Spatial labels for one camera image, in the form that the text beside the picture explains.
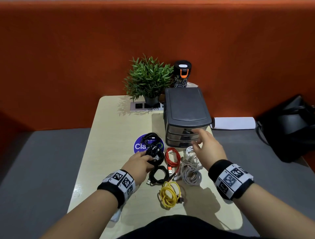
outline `orange handle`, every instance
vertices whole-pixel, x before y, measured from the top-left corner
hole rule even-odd
[[[184,76],[183,76],[183,75],[181,74],[181,70],[180,70],[180,76],[181,76],[181,78],[185,79],[185,78],[188,76],[188,71],[189,71],[189,69],[187,69],[187,75],[184,75]]]

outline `tabletop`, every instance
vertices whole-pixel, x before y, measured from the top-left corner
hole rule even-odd
[[[68,212],[91,195],[108,174],[124,165],[134,154],[134,143],[139,136],[155,132],[165,139],[163,111],[130,112],[131,101],[129,96],[100,99]],[[184,149],[177,150],[183,156]],[[144,181],[127,201],[119,221],[109,222],[101,238],[117,238],[159,217],[174,214],[195,216],[224,230],[239,229],[243,224],[240,210],[233,202],[222,199],[205,169],[200,172],[200,186],[177,181],[184,203],[169,210],[164,209],[158,200],[161,186],[149,186]]]

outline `red cable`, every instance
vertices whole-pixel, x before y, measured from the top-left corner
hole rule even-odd
[[[173,162],[173,161],[171,161],[171,160],[169,159],[169,151],[175,152],[176,158],[177,158],[177,161],[176,161],[176,162]],[[178,170],[179,170],[180,158],[181,158],[181,157],[180,157],[180,154],[179,154],[179,152],[178,152],[175,148],[170,147],[170,148],[168,148],[168,149],[166,150],[165,159],[166,159],[167,164],[168,164],[169,166],[171,166],[172,168],[177,167],[175,173],[173,173],[172,175],[170,175],[169,181],[172,179],[172,177],[173,177],[175,174],[177,174],[177,172],[178,172]]]

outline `hand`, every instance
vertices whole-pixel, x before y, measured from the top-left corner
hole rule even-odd
[[[199,134],[199,139],[192,141],[192,147],[202,166],[209,171],[211,166],[220,159],[227,159],[222,145],[207,131],[203,129],[192,129],[192,132]]]
[[[154,168],[152,164],[147,161],[153,160],[152,156],[146,155],[146,151],[136,152],[121,168],[126,170],[133,178],[136,185],[141,184],[145,179],[148,172]]]

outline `purple sticker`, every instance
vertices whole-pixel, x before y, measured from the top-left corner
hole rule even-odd
[[[134,144],[134,152],[142,152],[146,151],[146,145],[142,142],[142,137],[144,137],[146,134],[141,135],[139,138],[137,138],[135,144]],[[148,143],[155,142],[155,139],[148,140]],[[163,140],[161,139],[160,142],[157,144],[157,146],[164,152],[164,143]]]

